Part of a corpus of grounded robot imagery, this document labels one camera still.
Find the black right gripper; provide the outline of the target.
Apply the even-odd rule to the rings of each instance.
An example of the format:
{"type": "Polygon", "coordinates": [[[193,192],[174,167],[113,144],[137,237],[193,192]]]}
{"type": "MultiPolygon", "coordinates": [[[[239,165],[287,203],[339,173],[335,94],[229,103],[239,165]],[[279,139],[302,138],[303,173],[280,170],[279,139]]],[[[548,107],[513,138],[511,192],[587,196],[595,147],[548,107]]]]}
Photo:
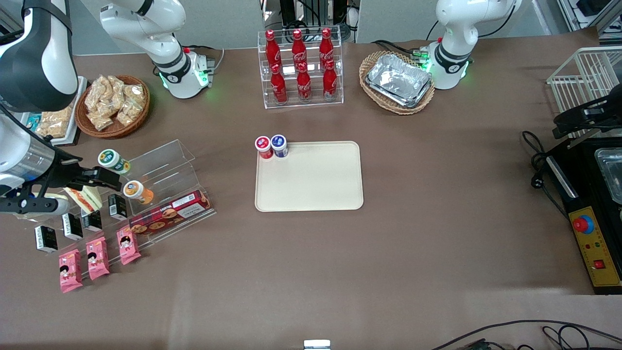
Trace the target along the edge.
{"type": "MultiPolygon", "coordinates": [[[[72,188],[82,189],[83,186],[92,188],[108,188],[120,192],[122,183],[120,175],[110,169],[95,167],[92,169],[82,168],[79,162],[82,157],[76,157],[53,148],[54,160],[47,171],[48,188],[72,188]]],[[[0,212],[5,213],[52,213],[55,211],[55,199],[53,198],[1,198],[0,212]]]]}

